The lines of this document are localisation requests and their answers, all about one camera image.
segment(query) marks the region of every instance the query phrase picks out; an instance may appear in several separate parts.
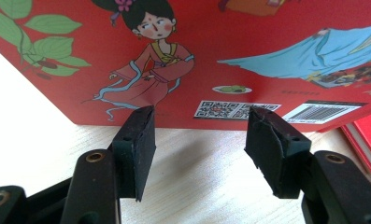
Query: cartoon face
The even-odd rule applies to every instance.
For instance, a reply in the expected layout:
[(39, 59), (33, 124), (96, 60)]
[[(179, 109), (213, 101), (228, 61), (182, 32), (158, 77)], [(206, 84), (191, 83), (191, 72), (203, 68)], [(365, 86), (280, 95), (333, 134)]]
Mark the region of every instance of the cartoon face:
[(171, 21), (168, 18), (157, 17), (146, 12), (144, 20), (137, 26), (138, 30), (133, 30), (133, 32), (149, 39), (164, 39), (170, 36), (175, 24), (176, 19)]

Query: pink dress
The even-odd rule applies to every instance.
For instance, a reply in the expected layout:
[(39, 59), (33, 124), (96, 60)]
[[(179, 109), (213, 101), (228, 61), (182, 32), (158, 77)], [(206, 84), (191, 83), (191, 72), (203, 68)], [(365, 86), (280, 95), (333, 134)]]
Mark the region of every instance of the pink dress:
[[(171, 44), (168, 54), (162, 53), (157, 42), (148, 44), (135, 61), (112, 72), (120, 80), (101, 89), (94, 100), (112, 103), (117, 108), (156, 105), (179, 85), (179, 79), (193, 66), (193, 55), (179, 44)], [(171, 89), (170, 82), (175, 82)]]

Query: blue fabric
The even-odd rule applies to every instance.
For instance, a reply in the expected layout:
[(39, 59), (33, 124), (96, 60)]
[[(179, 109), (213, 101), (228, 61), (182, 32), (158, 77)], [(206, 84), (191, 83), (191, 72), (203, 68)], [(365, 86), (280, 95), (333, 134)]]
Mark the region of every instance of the blue fabric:
[(237, 65), (266, 77), (328, 75), (371, 61), (371, 45), (356, 50), (371, 37), (371, 27), (348, 31), (330, 29), (323, 36), (311, 36), (277, 52), (218, 61)]

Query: book cover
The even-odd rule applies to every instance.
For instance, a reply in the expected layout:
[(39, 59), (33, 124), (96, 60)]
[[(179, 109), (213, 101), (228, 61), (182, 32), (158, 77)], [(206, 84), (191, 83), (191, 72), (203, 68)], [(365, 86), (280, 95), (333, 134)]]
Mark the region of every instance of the book cover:
[(301, 132), (371, 114), (371, 0), (0, 0), (0, 53), (69, 119)]
[(371, 172), (371, 115), (342, 127), (361, 161)]

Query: barcode label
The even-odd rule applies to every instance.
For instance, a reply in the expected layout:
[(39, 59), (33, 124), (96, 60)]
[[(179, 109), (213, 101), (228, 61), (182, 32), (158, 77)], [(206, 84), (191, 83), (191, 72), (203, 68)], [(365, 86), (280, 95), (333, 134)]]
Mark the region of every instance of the barcode label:
[(323, 124), (360, 108), (363, 103), (308, 101), (283, 117), (289, 123)]
[(196, 119), (249, 119), (250, 107), (275, 111), (280, 105), (251, 104), (224, 101), (202, 101), (194, 114)]

